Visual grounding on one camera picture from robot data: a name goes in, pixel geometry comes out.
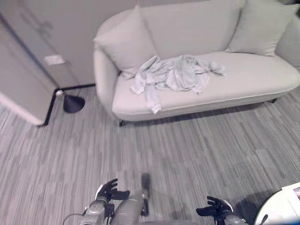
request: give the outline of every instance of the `baseboard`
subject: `baseboard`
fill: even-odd
[[[48,109],[48,113],[47,113],[45,122],[43,123],[43,125],[38,126],[38,128],[46,127],[49,124],[49,120],[50,120],[51,113],[52,113],[52,110],[53,110],[53,107],[54,107],[57,91],[59,91],[59,90],[62,90],[62,91],[74,90],[74,89],[81,89],[81,88],[90,88],[90,87],[95,87],[95,86],[96,86],[95,83],[91,83],[91,84],[86,84],[86,85],[78,85],[78,86],[74,86],[74,87],[55,89],[53,94],[52,94],[52,98],[51,98],[51,102],[50,102],[50,105],[49,105],[49,109]]]

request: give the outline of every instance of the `sofa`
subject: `sofa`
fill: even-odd
[[[97,96],[115,120],[141,121],[270,101],[300,84],[300,20],[293,16],[274,57],[225,52],[235,29],[243,0],[210,0],[142,7],[141,13],[162,59],[196,55],[226,66],[228,76],[211,76],[200,95],[191,91],[159,90],[162,110],[149,111],[145,96],[133,93],[134,79],[125,79],[98,46],[94,49]],[[131,10],[104,22],[97,36],[126,19]]]

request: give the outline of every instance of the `wall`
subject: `wall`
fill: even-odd
[[[0,103],[42,125],[55,87],[1,23],[0,68]]]
[[[142,4],[195,0],[143,0]],[[134,8],[136,0],[1,0],[0,11],[61,87],[94,83],[93,38],[110,16]],[[61,54],[67,64],[47,66]]]

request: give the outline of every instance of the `sofa cushion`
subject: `sofa cushion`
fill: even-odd
[[[138,7],[116,27],[97,35],[94,41],[123,71],[126,79],[135,77],[140,66],[157,55]]]
[[[226,51],[274,56],[297,8],[274,0],[248,0]]]
[[[210,82],[201,95],[192,91],[158,90],[162,111],[154,115],[147,107],[145,95],[131,91],[134,80],[120,76],[112,104],[113,113],[124,120],[158,119],[222,108],[224,105],[230,107],[270,100],[300,84],[299,72],[278,56],[213,52],[199,55],[199,58],[225,65],[227,77],[211,74]]]

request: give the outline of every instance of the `sofa armrest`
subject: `sofa armrest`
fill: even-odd
[[[112,112],[112,106],[114,87],[120,71],[97,45],[94,48],[94,72],[100,103],[111,118],[116,120],[117,118]]]
[[[286,27],[275,53],[300,72],[300,18],[297,16]]]

